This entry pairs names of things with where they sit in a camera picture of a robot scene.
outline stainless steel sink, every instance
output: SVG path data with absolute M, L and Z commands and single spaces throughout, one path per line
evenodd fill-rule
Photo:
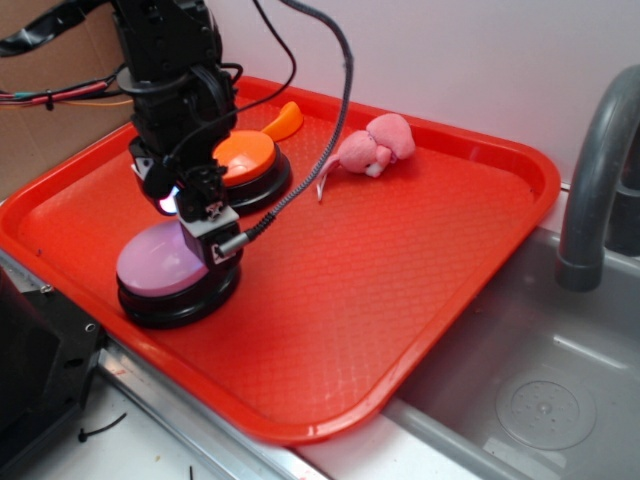
M 536 230 L 385 413 L 496 477 L 640 478 L 640 265 L 607 253 L 597 290 L 567 292 L 557 244 Z

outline plastic tray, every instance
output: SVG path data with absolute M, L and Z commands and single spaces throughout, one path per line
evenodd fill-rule
M 244 80 L 239 103 L 274 88 Z M 280 143 L 296 183 L 323 151 L 338 101 L 290 89 L 239 126 L 262 128 L 289 100 L 305 115 Z M 345 135 L 381 113 L 353 105 Z M 131 172 L 131 126 L 10 198 L 0 247 L 244 432 L 286 445 L 324 439 L 382 408 L 559 192 L 535 150 L 408 120 L 413 158 L 378 179 L 338 170 L 322 203 L 305 192 L 245 249 L 231 300 L 190 326 L 138 328 L 117 301 L 119 252 L 166 221 Z

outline orange disc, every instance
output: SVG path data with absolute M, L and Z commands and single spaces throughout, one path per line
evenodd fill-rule
M 214 158 L 229 170 L 223 180 L 234 187 L 258 178 L 276 159 L 276 148 L 271 138 L 257 130 L 237 130 L 216 147 Z

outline purple disc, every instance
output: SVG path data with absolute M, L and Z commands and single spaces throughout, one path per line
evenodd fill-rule
M 180 292 L 208 272 L 185 245 L 182 228 L 175 220 L 136 235 L 120 253 L 116 269 L 124 286 L 143 297 Z

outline tray rim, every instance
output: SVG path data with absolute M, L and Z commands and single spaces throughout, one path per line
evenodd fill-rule
M 273 82 L 255 78 L 243 78 L 239 82 L 240 96 L 245 98 L 261 98 L 276 87 L 277 85 Z M 339 99 L 327 95 L 290 87 L 270 104 L 280 107 L 288 101 L 298 102 L 305 115 L 324 120 L 336 118 L 340 103 Z M 387 113 L 387 110 L 352 102 L 347 125 L 361 128 L 372 117 L 383 113 Z M 531 147 L 409 115 L 403 114 L 403 117 L 411 124 L 418 145 L 426 142 L 429 148 L 431 149 L 433 146 L 435 151 L 510 171 L 520 176 L 531 186 L 534 203 L 518 226 L 501 238 L 491 251 L 491 255 L 459 286 L 454 295 L 455 301 L 450 299 L 434 316 L 431 325 L 438 324 L 440 330 L 438 337 L 428 342 L 425 342 L 424 339 L 420 342 L 423 333 L 418 335 L 410 347 L 399 356 L 392 368 L 378 379 L 371 390 L 356 405 L 315 424 L 273 422 L 260 415 L 258 411 L 246 405 L 241 398 L 228 392 L 221 385 L 204 378 L 195 366 L 157 348 L 157 343 L 147 336 L 144 330 L 128 322 L 118 322 L 115 328 L 105 326 L 107 331 L 125 348 L 131 349 L 136 355 L 159 369 L 242 431 L 270 443 L 299 445 L 324 440 L 376 415 L 393 395 L 402 380 L 422 360 L 439 337 L 446 332 L 448 326 L 455 321 L 473 296 L 479 293 L 535 228 L 560 192 L 560 175 L 555 165 L 545 155 Z M 2 232 L 0 248 L 35 275 L 68 295 L 81 308 L 97 319 L 111 317 L 114 315 L 113 309 L 93 296 L 91 292 L 79 287 L 73 279 L 56 271 L 46 262 L 39 261 L 37 252 L 29 251 L 11 233 L 17 233 L 21 216 L 105 162 L 100 160 L 100 156 L 93 156 L 94 153 L 104 149 L 121 153 L 123 142 L 128 143 L 134 133 L 132 125 L 125 124 L 28 183 L 0 206 L 0 232 Z M 112 158 L 112 156 L 103 155 L 103 157 L 105 156 L 107 157 L 106 161 Z M 462 297 L 468 298 L 468 300 L 461 301 Z M 140 348 L 132 348 L 130 345 L 133 342 Z M 397 371 L 403 372 L 402 375 L 398 376 L 395 373 Z M 242 417 L 242 421 L 239 421 L 238 415 Z

